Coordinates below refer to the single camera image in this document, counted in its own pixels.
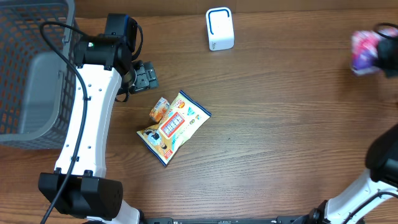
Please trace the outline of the red purple snack packet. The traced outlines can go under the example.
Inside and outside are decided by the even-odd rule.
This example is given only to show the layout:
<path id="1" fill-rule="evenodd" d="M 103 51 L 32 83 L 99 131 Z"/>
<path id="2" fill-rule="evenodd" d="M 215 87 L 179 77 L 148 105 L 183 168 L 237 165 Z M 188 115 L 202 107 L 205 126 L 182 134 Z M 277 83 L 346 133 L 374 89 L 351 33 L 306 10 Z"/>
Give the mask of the red purple snack packet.
<path id="1" fill-rule="evenodd" d="M 357 76 L 383 72 L 375 66 L 377 45 L 383 39 L 397 41 L 397 25 L 391 23 L 376 24 L 373 30 L 359 30 L 351 37 L 351 70 Z"/>

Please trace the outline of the small orange candy pack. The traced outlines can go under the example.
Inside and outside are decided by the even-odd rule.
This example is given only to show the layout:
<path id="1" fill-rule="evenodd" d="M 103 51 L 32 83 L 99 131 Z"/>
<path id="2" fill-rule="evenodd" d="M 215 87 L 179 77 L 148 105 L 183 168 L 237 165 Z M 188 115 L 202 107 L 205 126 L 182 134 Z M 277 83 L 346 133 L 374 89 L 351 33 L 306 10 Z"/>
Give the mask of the small orange candy pack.
<path id="1" fill-rule="evenodd" d="M 149 113 L 150 118 L 158 123 L 164 117 L 164 114 L 167 112 L 169 106 L 169 102 L 165 98 L 161 97 L 151 109 Z"/>

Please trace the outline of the white orange snack bag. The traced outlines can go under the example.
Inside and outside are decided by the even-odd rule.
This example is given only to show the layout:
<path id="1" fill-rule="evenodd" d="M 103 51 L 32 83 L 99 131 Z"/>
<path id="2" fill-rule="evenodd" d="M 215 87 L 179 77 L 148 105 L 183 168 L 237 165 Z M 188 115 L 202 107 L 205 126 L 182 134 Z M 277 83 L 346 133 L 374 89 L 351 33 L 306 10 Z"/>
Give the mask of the white orange snack bag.
<path id="1" fill-rule="evenodd" d="M 137 132 L 146 147 L 167 166 L 193 134 L 211 118 L 211 113 L 179 91 L 159 123 Z"/>

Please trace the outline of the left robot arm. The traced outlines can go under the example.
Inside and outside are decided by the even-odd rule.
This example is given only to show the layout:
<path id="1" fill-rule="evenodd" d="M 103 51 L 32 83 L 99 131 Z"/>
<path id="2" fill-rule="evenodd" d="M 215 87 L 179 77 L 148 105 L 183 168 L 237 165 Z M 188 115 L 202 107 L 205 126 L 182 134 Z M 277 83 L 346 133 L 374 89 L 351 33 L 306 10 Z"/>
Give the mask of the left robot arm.
<path id="1" fill-rule="evenodd" d="M 102 34 L 82 34 L 67 67 L 76 76 L 65 144 L 38 188 L 61 214 L 88 223 L 142 223 L 144 214 L 123 199 L 123 185 L 106 178 L 106 141 L 119 95 L 157 88 L 153 65 L 139 60 L 142 27 L 126 14 L 109 14 Z"/>

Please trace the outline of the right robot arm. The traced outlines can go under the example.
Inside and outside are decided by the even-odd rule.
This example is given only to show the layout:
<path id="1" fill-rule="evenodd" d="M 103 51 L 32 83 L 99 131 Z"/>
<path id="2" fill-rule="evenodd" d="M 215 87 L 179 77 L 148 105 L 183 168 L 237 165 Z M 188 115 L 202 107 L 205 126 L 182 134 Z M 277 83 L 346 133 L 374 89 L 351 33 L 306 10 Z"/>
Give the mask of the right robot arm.
<path id="1" fill-rule="evenodd" d="M 397 37 L 382 35 L 372 45 L 367 62 L 358 63 L 363 54 L 353 50 L 352 70 L 360 75 L 383 71 L 397 75 Z M 384 201 L 397 197 L 397 126 L 379 136 L 366 154 L 366 169 L 338 196 L 324 201 L 295 223 L 357 223 Z"/>

